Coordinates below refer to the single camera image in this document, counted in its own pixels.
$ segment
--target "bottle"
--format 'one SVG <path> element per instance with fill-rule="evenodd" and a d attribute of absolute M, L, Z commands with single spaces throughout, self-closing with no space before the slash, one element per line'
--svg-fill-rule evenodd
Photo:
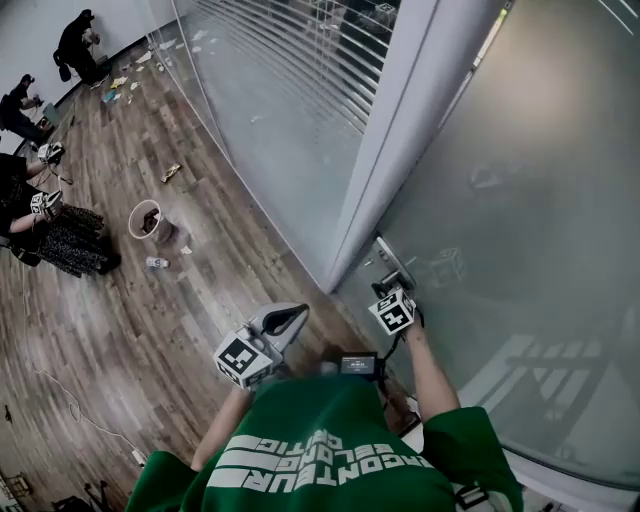
<path fill-rule="evenodd" d="M 164 258 L 154 258 L 153 256 L 147 256 L 147 267 L 151 268 L 167 268 L 169 262 Z"/>

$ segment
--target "green shirt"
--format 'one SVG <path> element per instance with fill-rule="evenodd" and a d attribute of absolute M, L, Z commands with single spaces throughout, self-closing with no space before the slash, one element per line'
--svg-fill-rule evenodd
<path fill-rule="evenodd" d="M 484 409 L 431 418 L 424 440 L 421 456 L 389 432 L 375 387 L 359 377 L 275 382 L 200 473 L 151 455 L 127 512 L 453 511 L 456 493 L 478 501 L 474 512 L 522 510 Z"/>

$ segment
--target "patterned skirt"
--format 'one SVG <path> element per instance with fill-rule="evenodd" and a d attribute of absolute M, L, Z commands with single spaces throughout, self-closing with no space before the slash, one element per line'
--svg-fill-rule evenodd
<path fill-rule="evenodd" d="M 64 205 L 40 240 L 38 256 L 73 276 L 93 274 L 107 261 L 108 252 L 98 241 L 102 217 L 91 210 Z"/>

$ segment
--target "person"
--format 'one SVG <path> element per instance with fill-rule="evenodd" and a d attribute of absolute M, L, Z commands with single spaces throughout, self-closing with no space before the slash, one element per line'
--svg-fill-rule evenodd
<path fill-rule="evenodd" d="M 93 19 L 95 16 L 91 10 L 85 9 L 69 23 L 62 32 L 53 59 L 61 68 L 61 77 L 66 74 L 63 71 L 63 66 L 69 65 L 76 70 L 85 84 L 97 87 L 107 79 L 109 69 L 99 68 L 89 51 L 92 44 L 100 44 L 100 36 L 91 28 Z"/>
<path fill-rule="evenodd" d="M 24 75 L 20 83 L 0 101 L 0 121 L 5 130 L 40 145 L 47 137 L 49 127 L 40 128 L 33 124 L 21 110 L 29 110 L 42 105 L 38 96 L 29 98 L 27 90 L 35 82 L 31 75 Z"/>
<path fill-rule="evenodd" d="M 404 332 L 423 425 L 414 452 L 361 377 L 234 388 L 191 466 L 153 453 L 128 512 L 520 511 L 522 493 L 484 409 L 461 408 L 420 322 Z"/>
<path fill-rule="evenodd" d="M 59 162 L 64 150 L 57 148 L 47 162 L 27 163 L 0 153 L 0 236 L 14 254 L 30 254 L 73 276 L 106 274 L 120 264 L 120 256 L 108 236 L 99 237 L 104 228 L 101 216 L 61 202 L 49 214 L 31 210 L 31 198 L 40 191 L 27 180 Z"/>

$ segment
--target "white bucket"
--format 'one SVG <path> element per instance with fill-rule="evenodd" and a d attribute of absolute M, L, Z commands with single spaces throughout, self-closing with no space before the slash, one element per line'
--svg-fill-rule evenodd
<path fill-rule="evenodd" d="M 145 233 L 142 230 L 144 216 L 154 209 L 157 209 L 158 212 L 160 212 L 160 219 L 151 232 Z M 172 231 L 173 224 L 171 224 L 171 222 L 162 215 L 160 205 L 151 199 L 145 199 L 139 203 L 133 209 L 131 215 L 129 215 L 129 233 L 131 233 L 133 238 L 137 238 L 138 240 L 144 240 L 151 237 L 151 240 L 161 244 L 169 239 Z"/>

